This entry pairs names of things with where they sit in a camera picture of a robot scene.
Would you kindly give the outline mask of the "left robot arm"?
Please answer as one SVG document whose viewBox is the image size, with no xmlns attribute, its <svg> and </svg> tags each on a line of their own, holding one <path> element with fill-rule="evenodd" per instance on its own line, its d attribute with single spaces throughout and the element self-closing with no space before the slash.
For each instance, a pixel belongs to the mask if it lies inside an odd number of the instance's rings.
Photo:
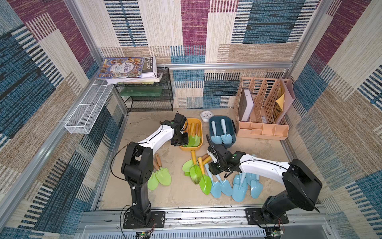
<svg viewBox="0 0 382 239">
<path fill-rule="evenodd" d="M 121 173 L 130 186 L 132 206 L 127 213 L 129 223 L 149 226 L 153 220 L 148 198 L 148 181 L 154 167 L 154 153 L 167 141 L 173 146 L 189 143 L 187 118 L 179 113 L 173 120 L 160 123 L 159 128 L 139 142 L 130 142 L 125 151 Z"/>
</svg>

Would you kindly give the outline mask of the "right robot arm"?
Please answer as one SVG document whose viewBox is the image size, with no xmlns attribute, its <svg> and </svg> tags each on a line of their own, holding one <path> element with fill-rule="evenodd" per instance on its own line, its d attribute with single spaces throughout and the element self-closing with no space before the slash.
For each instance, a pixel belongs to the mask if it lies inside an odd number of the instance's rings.
<svg viewBox="0 0 382 239">
<path fill-rule="evenodd" d="M 285 190 L 276 196 L 269 196 L 261 209 L 247 216 L 258 224 L 272 224 L 280 221 L 289 210 L 300 208 L 313 211 L 322 188 L 321 181 L 299 159 L 292 162 L 278 162 L 246 154 L 241 151 L 231 153 L 223 145 L 211 144 L 208 155 L 212 157 L 209 171 L 219 176 L 225 172 L 228 177 L 238 172 L 239 183 L 233 185 L 233 195 L 244 197 L 246 176 L 253 174 L 279 182 Z"/>
</svg>

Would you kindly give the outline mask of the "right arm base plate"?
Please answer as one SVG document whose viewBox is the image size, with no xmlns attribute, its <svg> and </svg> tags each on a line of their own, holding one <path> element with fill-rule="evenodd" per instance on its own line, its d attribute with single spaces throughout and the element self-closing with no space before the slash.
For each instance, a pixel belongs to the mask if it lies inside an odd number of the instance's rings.
<svg viewBox="0 0 382 239">
<path fill-rule="evenodd" d="M 249 225 L 274 225 L 278 223 L 289 223 L 286 213 L 283 213 L 281 216 L 274 216 L 267 212 L 263 212 L 261 208 L 246 208 L 244 211 Z"/>
</svg>

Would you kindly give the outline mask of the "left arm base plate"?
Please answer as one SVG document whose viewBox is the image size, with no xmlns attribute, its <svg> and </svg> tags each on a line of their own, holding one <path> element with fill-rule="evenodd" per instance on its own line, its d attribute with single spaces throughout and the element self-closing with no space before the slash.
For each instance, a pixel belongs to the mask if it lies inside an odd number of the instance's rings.
<svg viewBox="0 0 382 239">
<path fill-rule="evenodd" d="M 143 217 L 127 211 L 123 215 L 123 229 L 157 229 L 164 228 L 166 219 L 165 211 L 151 211 Z"/>
</svg>

